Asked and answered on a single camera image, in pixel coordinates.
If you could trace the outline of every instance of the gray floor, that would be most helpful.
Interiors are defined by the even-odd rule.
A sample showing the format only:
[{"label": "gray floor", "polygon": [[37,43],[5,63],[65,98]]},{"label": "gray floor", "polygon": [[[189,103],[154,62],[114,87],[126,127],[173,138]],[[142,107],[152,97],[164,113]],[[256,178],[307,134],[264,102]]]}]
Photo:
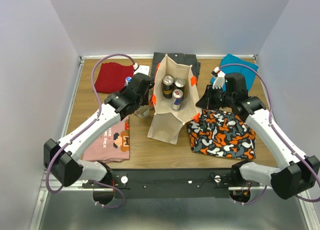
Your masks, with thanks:
[{"label": "gray floor", "polygon": [[272,190],[257,203],[241,206],[229,199],[128,199],[123,207],[95,206],[91,191],[49,195],[42,230],[306,230],[298,200],[278,198]]}]

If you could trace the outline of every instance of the folded pink t-shirt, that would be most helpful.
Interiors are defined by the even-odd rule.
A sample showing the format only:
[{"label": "folded pink t-shirt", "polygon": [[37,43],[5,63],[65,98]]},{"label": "folded pink t-shirt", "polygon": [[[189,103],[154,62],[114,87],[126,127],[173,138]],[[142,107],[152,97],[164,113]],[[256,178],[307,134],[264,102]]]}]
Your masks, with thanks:
[{"label": "folded pink t-shirt", "polygon": [[130,158],[129,117],[106,130],[84,152],[85,161],[122,162]]}]

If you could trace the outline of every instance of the gray wall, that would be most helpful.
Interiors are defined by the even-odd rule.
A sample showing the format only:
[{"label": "gray wall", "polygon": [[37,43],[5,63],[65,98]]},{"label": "gray wall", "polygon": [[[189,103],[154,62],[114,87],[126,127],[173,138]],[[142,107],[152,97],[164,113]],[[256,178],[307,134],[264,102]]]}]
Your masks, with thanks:
[{"label": "gray wall", "polygon": [[0,0],[0,229],[29,228],[79,57],[49,0]]},{"label": "gray wall", "polygon": [[51,0],[82,56],[257,54],[288,0]]},{"label": "gray wall", "polygon": [[[320,0],[290,0],[258,56],[280,127],[320,158]],[[316,185],[312,197],[320,195]],[[320,203],[314,204],[320,216]]]}]

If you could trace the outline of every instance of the camouflage cloth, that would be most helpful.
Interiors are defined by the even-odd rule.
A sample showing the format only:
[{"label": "camouflage cloth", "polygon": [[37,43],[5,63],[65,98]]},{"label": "camouflage cloth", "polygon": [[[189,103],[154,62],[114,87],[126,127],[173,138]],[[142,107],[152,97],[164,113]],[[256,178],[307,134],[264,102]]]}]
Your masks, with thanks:
[{"label": "camouflage cloth", "polygon": [[194,153],[252,160],[255,132],[232,112],[203,110],[198,122],[187,124]]}]

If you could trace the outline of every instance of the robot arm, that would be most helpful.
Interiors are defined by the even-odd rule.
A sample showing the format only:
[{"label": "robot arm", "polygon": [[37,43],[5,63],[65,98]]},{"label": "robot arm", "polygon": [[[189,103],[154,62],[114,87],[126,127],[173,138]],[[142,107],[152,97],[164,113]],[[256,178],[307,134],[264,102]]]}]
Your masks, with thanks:
[{"label": "robot arm", "polygon": [[109,94],[101,105],[99,118],[73,142],[70,142],[70,139],[88,127],[97,118],[98,111],[76,130],[60,138],[57,142],[49,139],[44,144],[44,167],[48,168],[57,151],[67,145],[51,168],[51,173],[58,181],[64,187],[72,185],[77,180],[100,182],[108,172],[107,166],[100,162],[80,160],[80,157],[105,130],[119,123],[126,116],[133,114],[141,105],[148,104],[149,89],[153,85],[151,77],[141,72],[135,73],[128,86],[119,92]]},{"label": "robot arm", "polygon": [[273,127],[294,149],[293,153],[272,129],[269,122],[270,112],[256,96],[248,96],[245,77],[240,73],[224,74],[217,67],[212,75],[216,77],[213,85],[207,85],[204,96],[196,106],[202,109],[216,110],[229,107],[240,119],[252,128],[262,139],[274,156],[278,167],[258,165],[251,161],[234,164],[231,178],[236,184],[255,181],[270,186],[282,199],[288,199],[315,185],[315,178],[307,167],[296,157],[304,160],[318,174],[320,162],[315,156],[308,157],[285,135],[272,120]]}]

